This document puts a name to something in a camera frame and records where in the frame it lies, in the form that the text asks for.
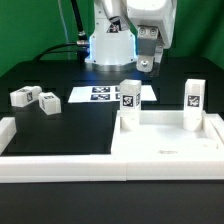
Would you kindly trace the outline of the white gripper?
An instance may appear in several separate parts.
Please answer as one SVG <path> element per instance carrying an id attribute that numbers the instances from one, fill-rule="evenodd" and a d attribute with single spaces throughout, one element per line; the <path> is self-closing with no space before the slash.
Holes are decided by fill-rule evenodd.
<path id="1" fill-rule="evenodd" d="M 126 2 L 128 18 L 138 28 L 136 68 L 138 71 L 151 73 L 161 63 L 163 43 L 165 49 L 172 44 L 177 0 Z"/>

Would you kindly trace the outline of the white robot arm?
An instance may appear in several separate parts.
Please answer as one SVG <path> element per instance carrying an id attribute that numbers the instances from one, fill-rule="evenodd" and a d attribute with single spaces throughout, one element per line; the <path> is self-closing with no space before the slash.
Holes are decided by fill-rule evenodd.
<path id="1" fill-rule="evenodd" d="M 172 44 L 177 0 L 94 0 L 95 29 L 86 67 L 155 76 Z"/>

